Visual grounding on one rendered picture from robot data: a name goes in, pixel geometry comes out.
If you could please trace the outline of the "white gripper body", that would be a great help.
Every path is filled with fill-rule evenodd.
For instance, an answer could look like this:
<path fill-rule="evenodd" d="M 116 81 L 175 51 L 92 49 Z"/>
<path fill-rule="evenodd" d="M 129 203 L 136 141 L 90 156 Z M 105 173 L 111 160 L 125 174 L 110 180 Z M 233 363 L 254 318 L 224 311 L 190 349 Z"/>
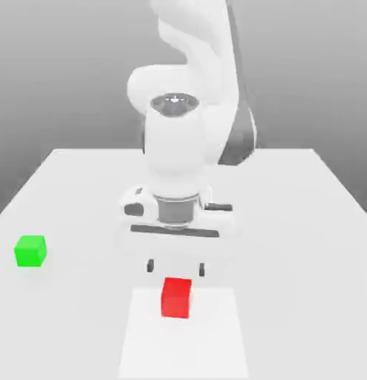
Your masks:
<path fill-rule="evenodd" d="M 226 257 L 236 241 L 236 218 L 211 214 L 182 230 L 169 230 L 145 223 L 119 224 L 119 248 L 144 257 Z"/>

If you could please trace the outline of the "small red cube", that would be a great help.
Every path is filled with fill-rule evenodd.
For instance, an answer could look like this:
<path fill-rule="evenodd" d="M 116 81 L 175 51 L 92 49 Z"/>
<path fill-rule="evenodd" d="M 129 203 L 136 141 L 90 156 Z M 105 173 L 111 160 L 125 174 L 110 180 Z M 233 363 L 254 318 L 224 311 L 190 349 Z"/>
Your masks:
<path fill-rule="evenodd" d="M 165 278 L 160 297 L 161 315 L 167 318 L 188 319 L 191 287 L 191 279 Z"/>

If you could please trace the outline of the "small green cube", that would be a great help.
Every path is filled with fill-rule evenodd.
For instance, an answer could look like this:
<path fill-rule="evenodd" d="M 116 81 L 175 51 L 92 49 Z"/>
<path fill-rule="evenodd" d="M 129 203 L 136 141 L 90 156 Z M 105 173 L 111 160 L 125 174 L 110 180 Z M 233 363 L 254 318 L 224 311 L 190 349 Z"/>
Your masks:
<path fill-rule="evenodd" d="M 40 267 L 47 256 L 43 235 L 22 235 L 14 247 L 18 267 Z"/>

